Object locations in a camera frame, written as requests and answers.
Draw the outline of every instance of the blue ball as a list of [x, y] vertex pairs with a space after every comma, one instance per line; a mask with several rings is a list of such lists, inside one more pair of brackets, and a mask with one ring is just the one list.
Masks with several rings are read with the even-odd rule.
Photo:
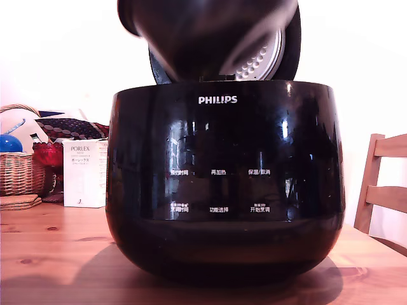
[[23, 145], [12, 135], [0, 135], [0, 153], [20, 153]]

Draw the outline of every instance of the silver inner lid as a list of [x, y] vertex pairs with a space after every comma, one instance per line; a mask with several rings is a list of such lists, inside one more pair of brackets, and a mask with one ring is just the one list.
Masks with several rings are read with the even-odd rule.
[[279, 30], [269, 41], [236, 72], [237, 81], [271, 79], [281, 63], [284, 54], [286, 34]]

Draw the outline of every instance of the chair backrest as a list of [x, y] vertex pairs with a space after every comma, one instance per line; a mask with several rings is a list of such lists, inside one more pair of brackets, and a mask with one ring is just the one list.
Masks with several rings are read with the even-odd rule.
[[372, 134], [354, 227], [369, 234], [373, 205], [407, 213], [407, 187], [377, 186], [382, 157], [407, 158], [407, 134], [385, 139]]

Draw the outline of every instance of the patterned fabric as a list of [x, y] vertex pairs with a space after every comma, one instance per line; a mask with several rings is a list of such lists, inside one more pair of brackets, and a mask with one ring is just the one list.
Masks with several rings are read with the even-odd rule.
[[46, 135], [55, 141], [57, 138], [74, 138], [74, 140], [104, 139], [109, 135], [109, 127], [80, 119], [56, 118], [36, 119]]

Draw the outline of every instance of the wooden table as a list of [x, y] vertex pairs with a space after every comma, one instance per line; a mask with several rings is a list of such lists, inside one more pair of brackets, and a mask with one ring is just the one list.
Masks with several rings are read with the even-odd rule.
[[345, 226], [329, 257], [292, 283], [190, 288], [128, 261], [104, 208], [43, 203], [1, 213], [1, 304], [407, 304], [407, 258]]

